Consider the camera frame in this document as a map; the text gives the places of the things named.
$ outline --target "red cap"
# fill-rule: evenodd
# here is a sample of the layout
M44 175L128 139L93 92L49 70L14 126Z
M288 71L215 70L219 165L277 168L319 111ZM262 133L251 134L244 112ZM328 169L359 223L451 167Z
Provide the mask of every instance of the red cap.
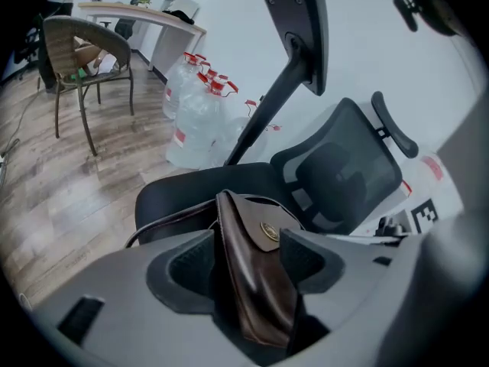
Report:
M225 85L225 83L216 82L215 80L213 80L211 82L211 88L216 90L216 91L219 91L219 92L222 91L222 89L224 88L224 85Z
M207 70L206 76L211 79L214 76L217 76L217 71L216 70L213 70L212 68L209 68Z
M189 57L189 61L188 61L188 63L189 63L190 65L197 65L197 59L196 59L196 57L195 57L195 56L191 56L191 57Z
M207 78L202 75L200 72L197 73L197 77L201 79L204 83L207 83Z

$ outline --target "white wall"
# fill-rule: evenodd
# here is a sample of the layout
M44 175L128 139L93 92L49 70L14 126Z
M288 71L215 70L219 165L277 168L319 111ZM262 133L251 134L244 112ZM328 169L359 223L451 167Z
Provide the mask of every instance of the white wall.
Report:
M148 60L151 60L151 57L153 56L154 47L156 46L161 30L162 26L158 24L149 24L149 26L147 27L146 34L141 42L139 51Z
M287 62L263 0L195 0L196 24L208 33L199 44L220 73L239 87L229 110L244 114L246 99L266 93ZM476 102L476 86L452 41L419 21L408 30L392 0L326 0L329 68L326 91L316 97L301 86L274 123L263 160L314 132L342 97L367 105L381 90L398 125L436 150ZM481 82L487 77L479 72Z

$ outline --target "black cable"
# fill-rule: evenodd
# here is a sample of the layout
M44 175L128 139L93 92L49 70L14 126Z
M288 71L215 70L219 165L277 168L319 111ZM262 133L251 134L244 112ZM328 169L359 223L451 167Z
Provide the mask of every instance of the black cable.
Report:
M256 194L240 194L241 197L251 200L251 201L258 201L262 202L263 200L269 201L274 203L276 206L279 206L282 208L285 212L287 212L289 215L291 215L300 225L301 229L305 229L304 226L301 224L301 222L285 207L282 206L278 201L271 199L270 197L263 197L263 196L258 196ZM195 206L191 206L190 208L184 209L182 211L179 211L177 213L173 213L171 215L166 215L163 217L160 217L159 219L154 220L151 223L148 223L146 226L142 226L140 229L137 229L128 239L128 241L124 244L124 248L130 248L133 246L133 244L136 242L136 240L145 232L148 232L152 229L156 229L160 226L168 226L170 224L174 224L176 222L181 222L183 219L186 219L188 216L195 216L198 213L201 213L204 210L207 210L210 208L212 205L215 205L216 200L211 199L204 201L203 203L197 204ZM208 229L211 229L214 224L218 222L216 220L213 222Z
M18 120L17 128L15 129L15 132L12 133L12 135L8 139L7 145L5 146L5 150L0 154L2 156L2 158L4 158L5 155L8 154L8 152L10 152L12 150L12 148L15 147L15 145L17 145L18 142L20 141L19 139L14 140L14 142L12 143L12 146L9 147L10 142L12 141L14 136L17 134L18 130L21 128L21 123L22 123L22 119L24 118L25 112L28 110L29 106L32 105L32 103L34 103L34 101L36 100L38 95L39 95L39 90L37 91L35 97L27 103L27 105L24 107L24 110L22 110L21 117Z
M17 128L15 129L15 132L12 133L12 135L8 139L7 145L5 146L5 150L0 154L2 156L2 158L3 158L3 162L0 163L0 191L2 191L3 184L5 182L5 178L6 178L6 175L7 175L8 154L12 151L12 149L18 143L20 143L21 140L19 138L16 138L14 140L14 142L12 142L12 144L10 144L10 142L12 141L12 139L14 138L14 136L17 134L17 132L21 128L21 123L22 123L22 119L24 118L25 112L28 110L29 106L34 103L34 101L36 100L36 98L37 98L38 95L39 95L39 89L37 90L37 93L34 96L34 98L31 99L27 103L27 105L24 107L24 110L22 110L21 117L18 120Z

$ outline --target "water bottle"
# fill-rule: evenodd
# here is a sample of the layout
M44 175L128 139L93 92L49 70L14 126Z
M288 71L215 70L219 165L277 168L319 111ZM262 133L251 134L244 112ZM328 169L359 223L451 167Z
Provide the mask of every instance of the water bottle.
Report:
M238 87L224 75L215 76L211 83L198 73L200 86L180 98L175 118L175 132L167 149L167 160L177 167L199 169L205 160L219 127L219 113L230 93ZM225 86L234 91L222 95Z
M245 102L245 105L250 108L256 107L256 102L250 99ZM229 158L232 150L238 143L239 136L244 131L246 125L250 121L250 114L248 117L237 117L230 122L225 123L220 129L216 140L212 143L208 156L204 160L201 170L213 167L220 167L224 165L225 161ZM280 127L276 125L270 125L273 130L280 130ZM267 146L267 133L262 132L255 143L244 153L241 159L242 163L251 163L257 161L261 154L263 154L265 147Z
M175 119L180 104L180 92L186 81L197 73L199 66L206 59L200 54L183 54L183 62L177 65L168 75L163 99L163 113L169 119Z
M209 64L207 61L202 61L200 63L199 71L192 73L190 78L184 83L180 91L180 100L185 98L187 95L194 93L195 91L199 91L199 89L202 88L202 79L200 78L199 73L204 75L206 78L205 83L211 83L212 79L217 76L217 71L211 68L211 64Z

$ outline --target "printed label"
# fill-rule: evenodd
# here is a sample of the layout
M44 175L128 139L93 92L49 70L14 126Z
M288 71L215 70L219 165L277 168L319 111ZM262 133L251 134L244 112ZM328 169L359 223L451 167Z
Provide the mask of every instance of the printed label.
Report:
M408 183L403 180L401 186L403 186L407 192L407 196L409 197L411 195L411 193L413 192L413 190L411 189L411 186L408 185Z
M433 158L430 158L428 156L423 156L421 158L421 161L423 163L425 163L425 164L428 165L428 167L431 169L431 171L435 174L435 178L437 180L442 180L442 178L443 178L443 170L439 166L439 164L436 163L436 161Z
M185 133L177 128L175 130L175 134L173 135L173 140L175 141L176 145L182 148L185 141Z

